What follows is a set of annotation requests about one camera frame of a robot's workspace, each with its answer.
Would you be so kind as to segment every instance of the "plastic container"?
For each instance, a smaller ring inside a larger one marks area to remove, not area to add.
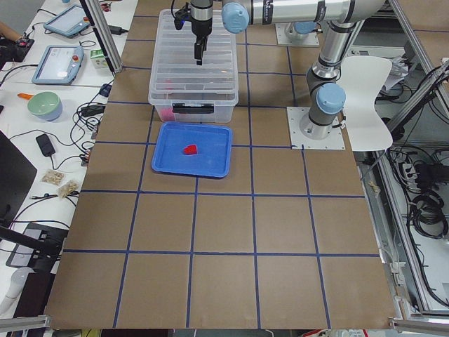
[[[194,59],[195,35],[190,22],[175,29],[170,10],[161,11],[149,82],[148,101],[162,121],[227,123],[239,100],[235,35],[213,12],[203,65]]]
[[[61,115],[61,99],[51,91],[44,91],[43,93],[34,95],[29,100],[28,110],[38,118],[52,121]]]
[[[192,145],[195,154],[186,154]],[[229,173],[232,130],[207,124],[164,123],[154,150],[158,172],[223,178]]]

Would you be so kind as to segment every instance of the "white box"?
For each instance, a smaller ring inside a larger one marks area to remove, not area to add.
[[[194,59],[190,22],[175,29],[170,10],[161,11],[149,81],[148,101],[162,121],[227,123],[239,100],[236,38],[213,11],[203,65]]]

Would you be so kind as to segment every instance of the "red object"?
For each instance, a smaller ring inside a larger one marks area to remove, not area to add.
[[[197,154],[198,149],[195,144],[188,145],[183,149],[184,154]]]

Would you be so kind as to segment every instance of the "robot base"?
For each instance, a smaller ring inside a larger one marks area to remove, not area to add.
[[[293,46],[293,47],[319,47],[320,43],[315,32],[308,33],[303,39],[292,40],[286,35],[286,27],[288,23],[276,23],[276,36],[278,38],[278,45]]]
[[[287,107],[288,128],[290,129],[290,141],[293,149],[312,149],[312,150],[344,150],[344,141],[342,130],[332,128],[329,136],[323,140],[314,140],[308,138],[300,130],[301,118],[309,113],[308,107]]]

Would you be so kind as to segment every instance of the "gray floor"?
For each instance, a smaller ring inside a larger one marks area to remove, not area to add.
[[[0,0],[0,21],[16,32],[23,33],[43,2],[44,0]]]

